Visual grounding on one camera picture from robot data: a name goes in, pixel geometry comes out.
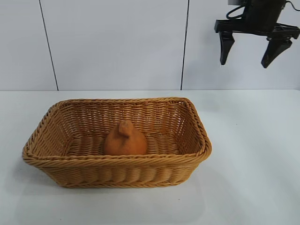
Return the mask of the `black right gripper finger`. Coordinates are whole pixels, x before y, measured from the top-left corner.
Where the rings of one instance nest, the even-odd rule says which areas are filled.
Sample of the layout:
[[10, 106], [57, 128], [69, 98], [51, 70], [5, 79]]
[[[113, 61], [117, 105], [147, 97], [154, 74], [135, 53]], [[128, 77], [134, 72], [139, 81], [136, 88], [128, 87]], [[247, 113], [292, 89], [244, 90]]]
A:
[[225, 65], [228, 54], [235, 40], [233, 38], [233, 34], [231, 32], [226, 32], [226, 31], [219, 32], [219, 38], [220, 38], [220, 48], [221, 48], [220, 63], [221, 65]]

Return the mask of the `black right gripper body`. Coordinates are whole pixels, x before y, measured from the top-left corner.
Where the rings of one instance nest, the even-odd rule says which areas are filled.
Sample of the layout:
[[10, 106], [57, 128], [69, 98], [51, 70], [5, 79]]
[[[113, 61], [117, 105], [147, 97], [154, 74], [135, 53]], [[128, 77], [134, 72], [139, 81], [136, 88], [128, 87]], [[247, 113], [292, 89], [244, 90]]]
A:
[[300, 35], [297, 26], [278, 23], [281, 11], [289, 0], [230, 0], [229, 5], [236, 5], [226, 14], [225, 20], [216, 20], [216, 33], [254, 34], [268, 38], [294, 38]]

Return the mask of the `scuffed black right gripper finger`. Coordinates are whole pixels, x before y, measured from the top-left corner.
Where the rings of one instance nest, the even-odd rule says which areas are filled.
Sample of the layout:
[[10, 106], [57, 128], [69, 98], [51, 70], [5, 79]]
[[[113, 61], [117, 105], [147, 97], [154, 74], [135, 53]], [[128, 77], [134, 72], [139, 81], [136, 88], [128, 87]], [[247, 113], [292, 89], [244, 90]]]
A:
[[267, 49], [261, 61], [263, 68], [267, 68], [277, 56], [279, 56], [282, 52], [290, 48], [291, 45], [292, 45], [292, 41], [289, 38], [270, 39]]

